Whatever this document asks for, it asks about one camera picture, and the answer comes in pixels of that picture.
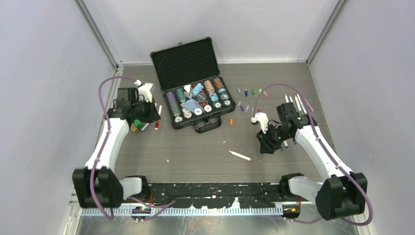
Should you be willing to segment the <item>orange cap white marker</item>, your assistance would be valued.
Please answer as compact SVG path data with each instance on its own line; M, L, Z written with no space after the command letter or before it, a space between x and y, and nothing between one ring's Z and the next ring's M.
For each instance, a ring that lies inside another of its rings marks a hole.
M237 152L234 152L234 151L231 151L231 150L229 150L229 153L231 153L232 155L237 156L237 157L239 157L241 159L244 159L246 161L252 161L252 158L250 158L248 156L245 156L245 155L242 155L240 153L237 153Z

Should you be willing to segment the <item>green cap white marker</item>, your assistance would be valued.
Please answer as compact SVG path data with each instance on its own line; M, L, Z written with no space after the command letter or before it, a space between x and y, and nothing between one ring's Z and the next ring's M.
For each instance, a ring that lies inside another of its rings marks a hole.
M298 99L297 96L295 96L295 102L296 102L296 106L298 108L298 111L302 112L302 107L301 107L301 104L300 104L299 99Z

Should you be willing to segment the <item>lime green cap marker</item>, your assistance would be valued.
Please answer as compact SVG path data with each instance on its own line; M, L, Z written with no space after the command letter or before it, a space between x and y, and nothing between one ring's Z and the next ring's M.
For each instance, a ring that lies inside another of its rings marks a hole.
M297 99L298 99L298 101L299 101L299 104L300 104L300 106L301 106L302 111L303 111L305 114L307 114L307 110L306 110L305 105L303 104L302 99L301 99L301 97L300 97L300 95L299 95L299 94L297 94Z

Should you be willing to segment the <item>pink marker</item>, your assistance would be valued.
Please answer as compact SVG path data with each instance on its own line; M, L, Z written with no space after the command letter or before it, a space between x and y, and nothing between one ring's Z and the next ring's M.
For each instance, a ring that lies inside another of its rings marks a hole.
M304 99L304 102L305 102L305 103L306 103L306 105L308 106L309 110L310 110L311 112L314 112L313 107L310 105L310 103L308 102L308 100L307 100L306 98Z

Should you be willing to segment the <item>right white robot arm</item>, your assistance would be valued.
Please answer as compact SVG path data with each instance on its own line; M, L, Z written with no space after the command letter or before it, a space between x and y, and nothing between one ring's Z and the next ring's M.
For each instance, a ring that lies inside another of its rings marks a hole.
M282 199L301 197L312 202L324 220L362 214L367 202L368 181L363 173L355 173L343 165L340 158L322 136L315 120L298 112L292 102L277 106L279 121L273 125L265 113L251 118L260 131L256 137L261 154L273 154L288 139L295 140L308 154L322 179L314 182L302 173L284 175L279 182Z

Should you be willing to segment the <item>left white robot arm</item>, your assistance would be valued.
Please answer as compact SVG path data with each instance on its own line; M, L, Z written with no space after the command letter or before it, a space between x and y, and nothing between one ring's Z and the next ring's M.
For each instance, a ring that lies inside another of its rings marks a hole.
M149 199L150 188L145 176L127 176L119 180L115 163L122 142L135 121L153 123L160 120L152 95L151 83L138 88L119 88L121 99L114 99L107 110L104 131L83 168L76 168L72 181L82 208L118 208L128 197L143 203Z

